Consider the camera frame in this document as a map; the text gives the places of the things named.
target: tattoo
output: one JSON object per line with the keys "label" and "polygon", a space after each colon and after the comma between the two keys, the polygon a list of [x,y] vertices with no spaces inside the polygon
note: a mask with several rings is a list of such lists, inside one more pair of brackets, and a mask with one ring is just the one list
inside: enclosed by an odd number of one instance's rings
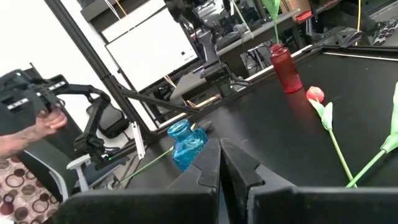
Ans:
{"label": "tattoo", "polygon": [[41,136],[34,126],[25,128],[15,134],[0,136],[0,161],[17,155],[28,147],[29,144],[40,138]]}

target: red tulip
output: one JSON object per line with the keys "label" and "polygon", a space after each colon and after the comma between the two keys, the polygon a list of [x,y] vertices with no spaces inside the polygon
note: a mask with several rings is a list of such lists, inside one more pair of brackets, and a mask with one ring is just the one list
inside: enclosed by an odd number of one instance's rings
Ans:
{"label": "red tulip", "polygon": [[307,90],[307,99],[315,100],[321,103],[325,97],[325,94],[319,87],[311,86]]}

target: blue bottle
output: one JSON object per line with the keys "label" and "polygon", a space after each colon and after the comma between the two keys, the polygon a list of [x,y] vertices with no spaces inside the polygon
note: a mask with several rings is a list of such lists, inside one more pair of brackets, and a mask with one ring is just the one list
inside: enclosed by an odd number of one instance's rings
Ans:
{"label": "blue bottle", "polygon": [[192,131],[187,119],[173,124],[167,134],[174,138],[172,157],[182,171],[188,168],[208,141],[205,131],[202,128]]}

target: black tabletop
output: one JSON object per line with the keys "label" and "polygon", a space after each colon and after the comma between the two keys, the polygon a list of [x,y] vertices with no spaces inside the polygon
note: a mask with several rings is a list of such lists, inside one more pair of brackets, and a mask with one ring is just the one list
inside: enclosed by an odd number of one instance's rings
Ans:
{"label": "black tabletop", "polygon": [[[318,55],[297,65],[305,89],[319,86],[333,102],[333,128],[357,174],[389,134],[397,62]],[[205,116],[209,138],[228,138],[280,176],[299,186],[345,186],[349,181],[320,118],[301,89],[286,95],[275,77]],[[165,137],[149,146],[140,167],[168,150]],[[384,156],[358,186],[398,186],[398,154]],[[166,187],[180,171],[170,155],[137,175],[129,188]]]}

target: white panel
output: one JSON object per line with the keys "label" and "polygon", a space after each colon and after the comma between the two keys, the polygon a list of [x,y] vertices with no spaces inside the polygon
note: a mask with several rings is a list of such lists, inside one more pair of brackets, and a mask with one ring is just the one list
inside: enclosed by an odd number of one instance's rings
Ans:
{"label": "white panel", "polygon": [[102,31],[102,34],[110,42],[147,19],[163,6],[165,6],[164,0],[147,1],[134,11],[130,12],[127,16],[119,14],[121,20],[106,28]]}
{"label": "white panel", "polygon": [[137,91],[197,58],[180,24],[167,9],[107,48]]}

